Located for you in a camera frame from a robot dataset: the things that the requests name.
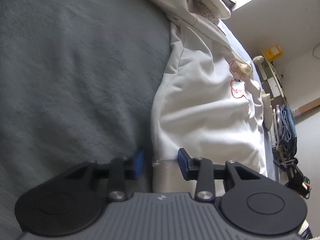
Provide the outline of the white bear print sweatshirt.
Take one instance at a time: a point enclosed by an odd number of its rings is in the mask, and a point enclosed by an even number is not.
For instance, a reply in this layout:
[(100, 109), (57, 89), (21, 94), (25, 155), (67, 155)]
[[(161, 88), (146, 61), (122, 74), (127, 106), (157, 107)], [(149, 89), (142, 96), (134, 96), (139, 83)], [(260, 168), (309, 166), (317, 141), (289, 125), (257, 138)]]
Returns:
[(267, 175), (264, 106), (253, 63), (231, 44), (222, 19), (214, 25), (188, 10), (186, 0), (150, 0), (170, 21), (171, 55), (151, 111), (152, 189), (193, 192), (177, 163), (184, 148), (216, 164), (237, 161)]

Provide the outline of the stack of folded jeans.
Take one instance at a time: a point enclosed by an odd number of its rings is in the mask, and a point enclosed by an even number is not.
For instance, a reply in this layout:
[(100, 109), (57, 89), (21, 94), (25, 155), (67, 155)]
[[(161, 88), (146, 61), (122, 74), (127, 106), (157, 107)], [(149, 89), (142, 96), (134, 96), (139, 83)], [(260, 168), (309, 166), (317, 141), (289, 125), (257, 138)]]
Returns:
[(273, 162), (282, 167), (295, 160), (297, 153), (297, 132), (295, 118), (287, 105), (276, 105), (273, 110), (273, 124), (270, 130)]

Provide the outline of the grey bed sheet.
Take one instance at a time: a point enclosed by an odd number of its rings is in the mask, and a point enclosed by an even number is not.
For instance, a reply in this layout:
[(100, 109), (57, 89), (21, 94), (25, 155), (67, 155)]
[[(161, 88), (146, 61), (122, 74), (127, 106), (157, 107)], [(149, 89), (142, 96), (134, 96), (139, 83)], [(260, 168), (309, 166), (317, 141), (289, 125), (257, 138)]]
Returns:
[(130, 158), (151, 193), (151, 111), (171, 55), (150, 0), (1, 0), (1, 239), (22, 234), (15, 204), (88, 160)]

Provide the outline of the white and green desk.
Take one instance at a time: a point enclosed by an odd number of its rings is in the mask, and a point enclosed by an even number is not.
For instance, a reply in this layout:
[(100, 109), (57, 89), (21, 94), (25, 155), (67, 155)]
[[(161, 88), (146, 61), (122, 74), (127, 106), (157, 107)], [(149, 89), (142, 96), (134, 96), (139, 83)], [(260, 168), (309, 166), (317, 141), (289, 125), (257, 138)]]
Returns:
[(275, 108), (276, 105), (288, 105), (281, 81), (273, 65), (264, 59), (264, 61), (257, 66), (257, 71), (263, 90), (265, 93), (270, 94), (272, 107)]

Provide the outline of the white yarn ball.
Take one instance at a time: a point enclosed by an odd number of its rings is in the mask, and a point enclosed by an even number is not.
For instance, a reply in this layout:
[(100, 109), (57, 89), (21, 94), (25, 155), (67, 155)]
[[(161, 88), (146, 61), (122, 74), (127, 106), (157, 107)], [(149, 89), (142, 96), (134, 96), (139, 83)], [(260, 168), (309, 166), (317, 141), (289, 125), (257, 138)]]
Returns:
[(262, 64), (263, 62), (264, 62), (264, 57), (262, 56), (262, 55), (259, 55), (259, 56), (255, 56), (254, 58), (253, 58), (253, 62), (254, 62), (254, 64), (255, 65), (260, 65), (260, 64)]

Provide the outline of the yellow box on desk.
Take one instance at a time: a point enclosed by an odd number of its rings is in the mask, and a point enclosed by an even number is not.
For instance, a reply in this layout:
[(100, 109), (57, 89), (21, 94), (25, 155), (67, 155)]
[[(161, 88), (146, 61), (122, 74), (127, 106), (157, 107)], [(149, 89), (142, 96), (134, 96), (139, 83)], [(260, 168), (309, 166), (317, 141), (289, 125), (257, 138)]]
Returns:
[(280, 45), (276, 44), (272, 46), (271, 48), (263, 50), (263, 55), (266, 57), (266, 59), (269, 62), (274, 61), (275, 59), (278, 59), (283, 55), (283, 51), (280, 47)]

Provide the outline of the cardboard panel against wall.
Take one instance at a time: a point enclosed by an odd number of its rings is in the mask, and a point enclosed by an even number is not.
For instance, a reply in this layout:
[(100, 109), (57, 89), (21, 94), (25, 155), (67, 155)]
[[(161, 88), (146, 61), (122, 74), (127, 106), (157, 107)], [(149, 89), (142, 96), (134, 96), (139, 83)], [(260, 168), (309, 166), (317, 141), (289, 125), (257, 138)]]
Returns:
[(317, 108), (320, 106), (320, 98), (317, 98), (315, 100), (312, 100), (298, 108), (295, 108), (292, 113), (294, 117), (299, 117), (305, 113), (308, 113), (309, 111)]

